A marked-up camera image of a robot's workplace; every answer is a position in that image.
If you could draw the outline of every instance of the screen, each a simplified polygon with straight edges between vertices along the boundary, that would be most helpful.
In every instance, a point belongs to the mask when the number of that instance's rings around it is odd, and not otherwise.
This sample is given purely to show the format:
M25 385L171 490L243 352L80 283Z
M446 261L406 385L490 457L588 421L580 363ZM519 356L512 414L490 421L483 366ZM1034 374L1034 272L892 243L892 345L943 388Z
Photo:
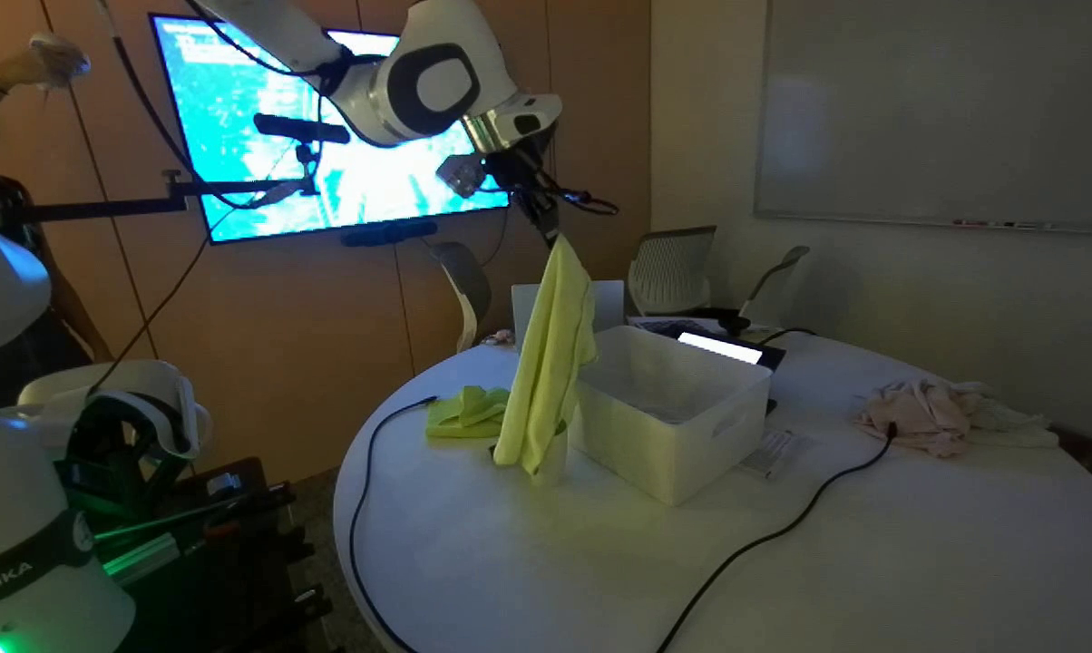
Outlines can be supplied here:
M747 345L733 345L733 341L715 341L715 337L700 337L700 334L678 334L682 345L689 348L704 348L704 352L715 352L715 356L726 356L726 359L740 359L747 366L758 366L762 359L762 348L747 348Z
M174 98L174 116L189 145L189 163L203 181L265 181L301 178L297 141L258 134L254 112L345 123L305 80L279 76L218 40L203 18L149 15L156 51ZM236 44L268 58L239 29L218 22ZM356 54L388 54L399 36L330 33ZM327 229L428 229L432 218L461 218L475 210L504 210L508 192L486 181L475 196L457 196L439 181L446 156L472 152L461 123L435 138L374 149L348 131L348 145L323 141L316 192L294 192L283 203L232 210L218 196L203 196L210 243L243 243Z

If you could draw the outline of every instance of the white plastic bin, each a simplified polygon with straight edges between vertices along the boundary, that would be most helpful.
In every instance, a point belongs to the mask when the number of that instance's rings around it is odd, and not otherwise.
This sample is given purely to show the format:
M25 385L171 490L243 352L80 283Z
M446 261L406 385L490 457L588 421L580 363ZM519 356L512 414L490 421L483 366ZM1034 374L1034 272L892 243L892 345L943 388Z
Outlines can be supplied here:
M769 370L617 327L580 374L580 446L657 504L682 504L755 453Z

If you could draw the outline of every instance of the floor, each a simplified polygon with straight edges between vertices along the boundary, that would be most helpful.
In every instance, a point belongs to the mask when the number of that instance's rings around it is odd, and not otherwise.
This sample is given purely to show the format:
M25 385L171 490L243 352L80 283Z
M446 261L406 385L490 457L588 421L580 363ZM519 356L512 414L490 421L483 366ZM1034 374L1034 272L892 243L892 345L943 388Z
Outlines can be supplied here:
M316 555L290 566L294 588L323 584L330 599L330 617L308 628L308 653L385 653L366 620L359 617L348 584L337 570L334 533L330 533L330 497L334 472L290 482L294 504L287 508L290 526L305 526Z

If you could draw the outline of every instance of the table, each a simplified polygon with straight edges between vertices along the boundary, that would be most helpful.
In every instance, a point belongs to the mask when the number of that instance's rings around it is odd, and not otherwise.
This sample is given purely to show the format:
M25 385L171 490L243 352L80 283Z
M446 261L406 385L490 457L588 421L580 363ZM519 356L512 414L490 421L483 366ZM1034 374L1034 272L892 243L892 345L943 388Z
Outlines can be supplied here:
M856 421L867 395L925 377L827 337L780 345L769 432L791 432L795 457L776 475L740 464L678 508L646 501L577 446L562 479L530 482L493 468L486 443L428 443L421 410L392 417L356 533L374 609L410 649L657 649L733 548L791 522L831 472L878 450ZM359 609L348 530L374 428L421 395L512 374L512 348L468 348L388 395L356 435L334 544ZM671 649L1092 653L1092 475L1030 435L976 439L958 461L896 446L795 533L736 559Z

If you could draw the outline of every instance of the cable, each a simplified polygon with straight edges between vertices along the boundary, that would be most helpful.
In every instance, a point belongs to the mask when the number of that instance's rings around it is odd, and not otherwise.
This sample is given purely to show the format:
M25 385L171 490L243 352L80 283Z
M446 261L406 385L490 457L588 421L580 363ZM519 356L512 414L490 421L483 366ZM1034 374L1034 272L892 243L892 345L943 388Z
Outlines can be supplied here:
M385 635L388 635L399 649L406 649L406 653L414 653L414 646L410 646L410 642L381 617L381 609L370 602L370 591L366 591L363 573L359 573L356 544L359 544L359 515L363 515L363 504L366 504L366 497L370 497L374 443L377 443L377 435L381 435L395 417L403 417L403 414L410 414L410 410L421 410L421 406L432 406L435 399L439 399L439 395L424 395L424 399L417 399L417 403L406 403L406 406L392 410L388 417L381 417L381 421L370 428L370 435L366 435L366 461L363 461L363 464L366 464L366 468L363 468L363 493L359 493L359 501L356 501L352 530L348 530L352 580L356 580L356 588L359 588L359 595L363 595L370 617L377 620L377 628L385 628Z
M131 58L131 51L127 51L123 40L120 40L120 29L116 29L116 22L112 22L109 4L98 0L98 7L102 7L102 22L105 22L105 33L109 33L112 54L116 54L116 62L120 62L120 69L123 69L123 76L127 76L134 98L141 102L141 109L145 109L149 123L156 127L160 141L167 145L167 152L192 174L189 156L181 152L178 138L167 131L167 123L156 116L156 105L152 105L149 94L145 94L145 83L141 83L141 76L138 76L138 65L134 65L134 58Z
M123 73L127 73L127 80L131 80L131 91L134 91L134 98L141 102L149 123L156 127L160 141L167 145L167 152L185 167L185 174L189 174L196 185L207 185L207 178L196 174L196 167L192 167L189 156L181 152L178 138L174 138L174 134L167 131L167 123L160 120L152 98L149 98L145 87L141 87L141 76L138 76L138 69L134 69L134 58L127 54L127 47L123 47L123 40L120 40L116 33L112 33L112 51L116 51L116 58L120 58L120 65L123 65ZM243 203L239 203L239 200L229 200L225 192L203 192L203 196L214 196L214 200L225 203L229 210L258 210L258 207L265 207L265 203L279 203L276 192L261 192L261 196L243 200Z
M152 312L141 319L141 327L134 330L134 337L112 356L109 370L83 392L83 399L98 395L102 385L116 374L116 366L131 356L131 348L141 341L141 334L156 323L156 316L181 294L185 279L192 276L192 268L203 261L207 247L210 247L210 232L196 243L189 265L181 268L181 276L174 279L174 287L152 305Z
M755 537L755 541L740 544L729 559L722 559L722 566L715 566L715 573L697 588L697 595L686 602L686 609L682 609L678 620L668 628L668 635L660 638L657 649L664 653L664 649L678 638L678 631L682 631L682 624L689 620L693 606L707 595L707 588L711 588L711 584L715 584L740 555L747 555L747 551L755 551L755 548L762 548L762 544L769 544L769 541L776 541L776 537L798 530L798 526L809 519L809 512L820 504L820 497L824 497L838 479L874 468L874 464L889 453L892 439L896 439L896 424L889 424L885 443L878 446L878 453L871 453L863 464L842 468L842 472L834 472L831 479L824 479L824 486L809 497L809 504L805 504L787 526L780 526L780 530L773 530L773 533L765 533L765 537Z
M200 515L210 515L210 512L232 512L236 504L239 504L239 497L225 497L225 501L210 501L210 504L200 504L200 508L189 508L189 512L178 512L178 515L131 522L131 526L120 526L120 530L102 530L102 533L94 533L94 544L134 537L134 533L174 526L174 522L189 522L189 519L200 519Z
M287 69L287 65L276 65L276 62L268 62L268 58L261 58L261 54L254 54L250 47L243 47L236 36L229 36L221 25L218 25L218 18L210 15L210 11L203 11L203 4L196 4L196 0L185 0L189 4L189 11L196 15L196 18L203 18L207 25L210 25L210 33L221 40L221 44L229 44L232 51L239 51L243 58L250 58L258 69L268 69L268 73L276 73L276 76L323 76L323 65L316 65L316 69Z
M54 18L51 18L47 4L36 0L36 7L40 7L40 15L44 15L47 33L54 33ZM94 138L91 138L91 131L87 131L87 116L83 116L80 98L76 98L73 91L69 91L69 105L73 105L73 116L76 116L76 127L80 127L80 141L83 141L83 149L87 149L87 156L91 156L91 171L94 171L98 192L102 192L102 200L109 200L109 181L105 181L105 171L102 171ZM138 316L145 316L145 301L141 301L141 287L138 287L138 268L134 268L131 250L127 250L127 243L123 243L120 221L109 218L109 229L112 229L112 243L116 243L116 254L120 254L120 261L123 261L123 276L127 276L127 283L131 283Z
M787 334L813 334L813 330L809 327L780 327L780 330L769 330L765 337L758 337L751 345L765 348L769 341L787 337Z
M316 123L323 123L323 109L327 109L327 102L323 102L323 94L316 94ZM323 203L323 192L316 189L316 178L319 178L319 167L323 167L323 152L327 152L327 141L319 141L316 149L308 149L305 156L308 160L297 160L301 163L301 178L308 178L308 185L312 185L312 192L316 192L316 203L319 203L319 210L323 210L323 225L330 229L334 221L330 221L330 207Z
M566 189L559 185L533 156L526 156L522 149L512 149L515 160L533 174L530 181L530 200L537 203L537 210L555 210L559 203L584 210L584 214L617 214L620 207L591 196L588 189Z
M406 319L406 283L403 283L403 258L399 258L399 247L392 247L392 268L395 268L395 283L399 283L403 337L406 337L406 366L414 366L414 334L410 334L410 319Z
M736 316L747 316L747 312L755 308L758 294L765 290L765 283L769 283L776 272L795 268L805 254L809 254L809 247L791 247L776 265L769 265L769 268L758 276L755 290L740 301Z
M479 268L490 268L504 254L508 232L512 232L512 207L501 210L497 243L483 254Z

